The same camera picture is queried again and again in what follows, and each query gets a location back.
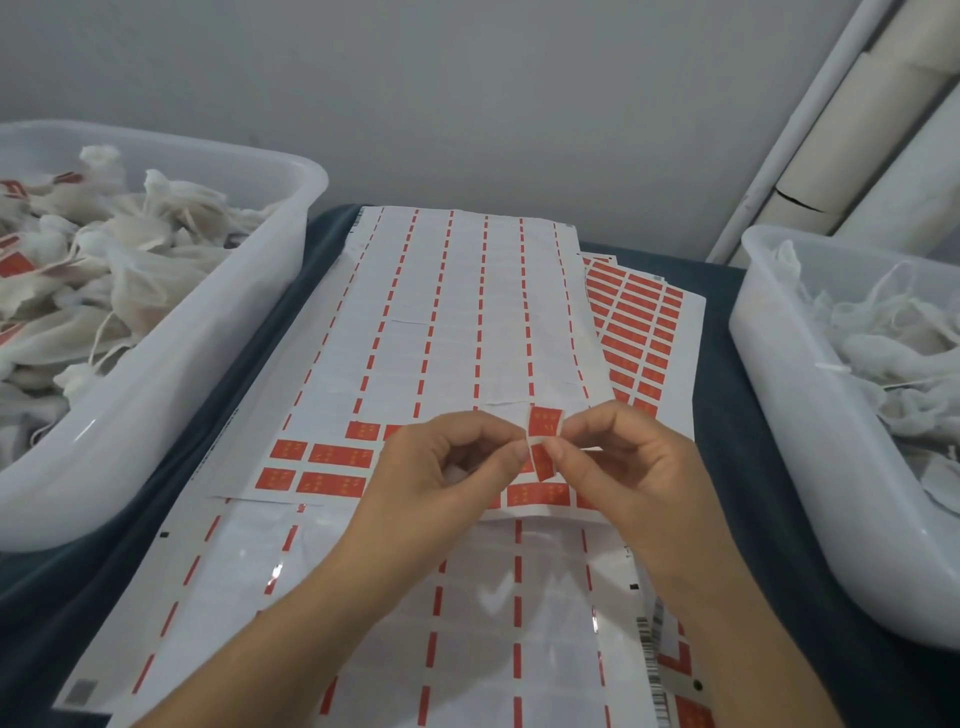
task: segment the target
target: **tea bag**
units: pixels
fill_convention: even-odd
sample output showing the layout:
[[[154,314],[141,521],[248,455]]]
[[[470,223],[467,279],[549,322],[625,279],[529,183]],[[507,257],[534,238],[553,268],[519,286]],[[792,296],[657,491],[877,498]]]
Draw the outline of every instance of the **tea bag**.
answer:
[[[107,263],[113,273],[110,302],[134,341],[150,333],[206,277],[187,261],[130,250],[119,243],[107,247]]]
[[[37,392],[54,386],[54,376],[63,369],[62,364],[43,367],[17,367],[7,377],[7,382],[24,392]]]
[[[120,151],[110,144],[83,147],[80,161],[84,163],[84,181],[101,195],[118,195],[127,191],[127,173],[120,163]]]
[[[169,248],[173,242],[173,228],[166,220],[147,215],[114,215],[107,220],[99,231],[128,248],[151,251]]]
[[[62,286],[62,281],[43,271],[0,279],[0,317],[4,321],[21,317]]]
[[[53,295],[53,300],[57,308],[69,308],[72,305],[81,305],[83,303],[99,306],[100,308],[110,308],[110,294],[112,291],[113,275],[108,273],[76,290],[69,286],[64,286]]]
[[[185,260],[198,270],[210,274],[230,257],[230,251],[225,248],[215,248],[212,245],[188,245],[171,248],[164,252],[164,255]]]
[[[95,353],[105,352],[130,338],[130,330],[102,308],[79,305],[55,311],[21,325],[0,344],[0,376],[9,377],[16,365],[66,364],[86,359],[91,347]]]
[[[226,195],[194,182],[168,180],[156,169],[147,170],[143,186],[146,214],[169,216],[204,240],[224,244],[230,232]]]
[[[123,353],[132,345],[120,343],[112,347],[96,364],[93,363],[93,355],[79,364],[71,364],[62,372],[54,377],[54,383],[62,390],[63,396],[70,402],[70,408],[74,408],[82,400],[93,386],[104,378],[105,364],[108,367],[116,366],[116,362]]]

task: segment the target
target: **pipe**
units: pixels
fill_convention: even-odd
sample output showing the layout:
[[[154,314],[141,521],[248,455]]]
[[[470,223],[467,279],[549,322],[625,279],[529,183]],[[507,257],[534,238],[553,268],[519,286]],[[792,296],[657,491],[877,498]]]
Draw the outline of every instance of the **pipe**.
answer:
[[[763,161],[727,226],[720,233],[713,250],[707,256],[708,263],[725,263],[730,258],[743,231],[750,227],[760,212],[783,170],[804,143],[820,113],[866,47],[893,2],[894,0],[861,0],[810,88],[806,90],[804,98],[790,115],[780,138]]]
[[[933,112],[834,235],[926,255],[960,224],[960,85]]]

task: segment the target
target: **forearm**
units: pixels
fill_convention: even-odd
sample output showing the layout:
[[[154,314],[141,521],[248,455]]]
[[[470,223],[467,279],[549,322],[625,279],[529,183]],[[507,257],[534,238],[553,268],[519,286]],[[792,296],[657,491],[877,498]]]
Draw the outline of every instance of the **forearm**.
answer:
[[[138,726],[300,725],[379,619],[378,599],[349,563],[331,554]]]
[[[719,728],[842,728],[827,691],[752,578],[732,602],[694,609],[684,622]]]

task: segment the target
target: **plastic container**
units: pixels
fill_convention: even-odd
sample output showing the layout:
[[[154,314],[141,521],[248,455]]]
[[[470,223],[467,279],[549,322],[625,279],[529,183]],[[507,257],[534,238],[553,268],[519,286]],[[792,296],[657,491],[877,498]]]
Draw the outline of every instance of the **plastic container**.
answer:
[[[848,247],[808,232],[750,228],[751,265],[730,330],[754,391],[837,580],[878,622],[904,637],[960,649],[960,518],[936,506],[850,375],[773,268],[794,242],[811,295],[862,301],[902,260],[919,298],[945,306],[960,268]]]
[[[112,144],[127,186],[155,167],[228,194],[283,205],[99,382],[46,437],[0,472],[0,551],[79,538],[123,508],[300,270],[307,209],[327,175],[309,159],[75,121],[0,124],[0,177],[76,169]]]

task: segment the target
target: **red dashed line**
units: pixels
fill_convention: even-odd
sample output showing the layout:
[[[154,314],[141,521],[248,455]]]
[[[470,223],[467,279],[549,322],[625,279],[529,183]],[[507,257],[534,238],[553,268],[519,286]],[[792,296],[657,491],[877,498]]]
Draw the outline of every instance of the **red dashed line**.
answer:
[[[167,630],[170,629],[170,622],[174,620],[174,614],[177,612],[178,605],[180,605],[180,603],[175,601],[174,605],[170,607],[170,614],[167,615],[167,620],[163,622],[163,629],[160,630],[160,637],[166,635]]]
[[[326,692],[324,693],[324,700],[320,704],[320,715],[328,716],[330,715],[330,706],[333,704],[333,693],[337,690],[337,678],[334,677],[333,681],[327,687]]]
[[[190,571],[186,573],[186,578],[183,579],[183,586],[185,587],[190,583],[190,579],[193,578],[193,572],[197,570],[197,565],[200,563],[200,554],[197,554],[197,558],[193,560],[193,564],[190,565]]]
[[[204,543],[210,540],[210,537],[213,535],[213,532],[217,529],[217,523],[219,522],[220,522],[220,516],[217,516],[213,520],[213,523],[210,524],[210,528],[207,530],[206,536],[204,536]]]
[[[297,535],[297,525],[294,523],[290,526],[290,533],[287,534],[287,540],[283,542],[283,551],[289,551],[290,547],[294,544],[294,537]]]
[[[150,669],[150,665],[154,663],[154,657],[156,655],[151,655],[147,658],[147,664],[143,666],[143,669],[140,670],[140,676],[136,679],[136,685],[133,686],[133,693],[136,695],[137,691],[140,690],[140,686],[143,685],[143,681],[147,677],[147,671]]]
[[[430,686],[424,685],[420,691],[420,710],[417,715],[417,725],[426,725],[426,714],[430,709]]]

